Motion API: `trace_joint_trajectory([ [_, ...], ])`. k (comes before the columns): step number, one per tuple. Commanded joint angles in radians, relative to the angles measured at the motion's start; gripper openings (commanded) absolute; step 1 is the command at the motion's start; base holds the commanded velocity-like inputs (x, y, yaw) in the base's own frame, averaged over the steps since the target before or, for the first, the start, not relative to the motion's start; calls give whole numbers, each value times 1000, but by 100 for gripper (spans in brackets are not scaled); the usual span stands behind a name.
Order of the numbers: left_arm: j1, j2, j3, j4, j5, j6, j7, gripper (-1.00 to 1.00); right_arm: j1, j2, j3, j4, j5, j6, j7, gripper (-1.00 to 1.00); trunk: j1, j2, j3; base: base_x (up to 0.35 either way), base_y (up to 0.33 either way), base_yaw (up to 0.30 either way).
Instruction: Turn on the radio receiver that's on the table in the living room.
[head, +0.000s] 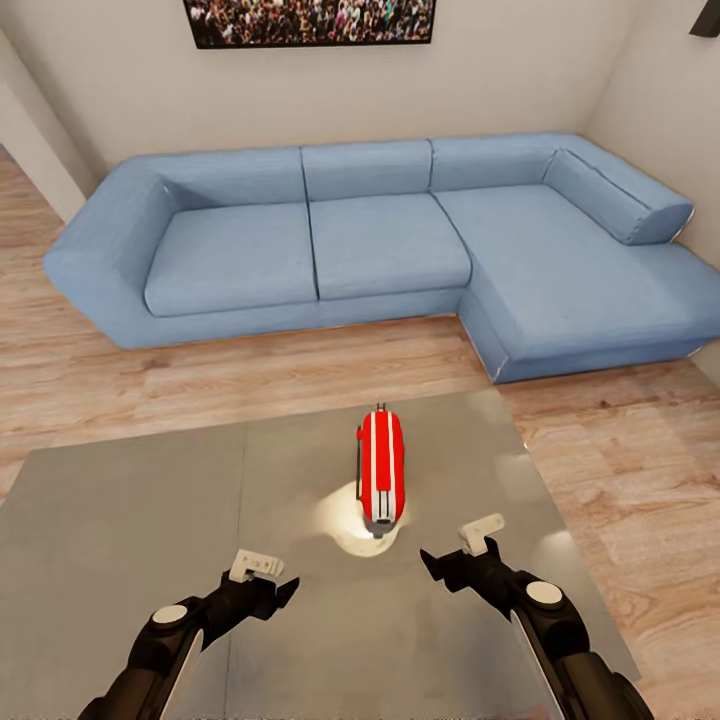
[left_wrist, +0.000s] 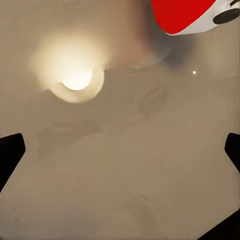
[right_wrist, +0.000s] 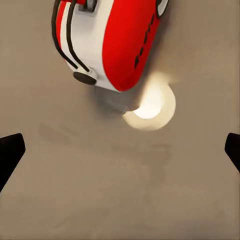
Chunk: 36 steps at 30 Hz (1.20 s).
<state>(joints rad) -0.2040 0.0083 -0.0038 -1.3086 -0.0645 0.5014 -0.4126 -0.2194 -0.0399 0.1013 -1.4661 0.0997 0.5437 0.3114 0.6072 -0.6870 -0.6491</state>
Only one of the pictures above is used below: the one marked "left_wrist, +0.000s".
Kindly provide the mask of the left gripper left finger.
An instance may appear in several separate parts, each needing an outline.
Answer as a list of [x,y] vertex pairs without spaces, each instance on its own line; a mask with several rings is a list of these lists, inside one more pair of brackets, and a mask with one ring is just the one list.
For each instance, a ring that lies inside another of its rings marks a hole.
[[0,138],[0,192],[26,151],[21,133]]

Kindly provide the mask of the radio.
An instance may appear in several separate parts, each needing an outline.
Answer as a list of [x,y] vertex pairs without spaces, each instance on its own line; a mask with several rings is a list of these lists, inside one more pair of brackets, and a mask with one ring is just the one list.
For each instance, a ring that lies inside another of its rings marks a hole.
[[170,36],[204,33],[240,15],[240,0],[151,0],[158,26]]

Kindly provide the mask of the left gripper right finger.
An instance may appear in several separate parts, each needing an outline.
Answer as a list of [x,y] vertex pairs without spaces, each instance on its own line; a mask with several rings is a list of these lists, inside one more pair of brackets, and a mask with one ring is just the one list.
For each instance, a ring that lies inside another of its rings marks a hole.
[[224,150],[240,172],[240,135],[229,133]]

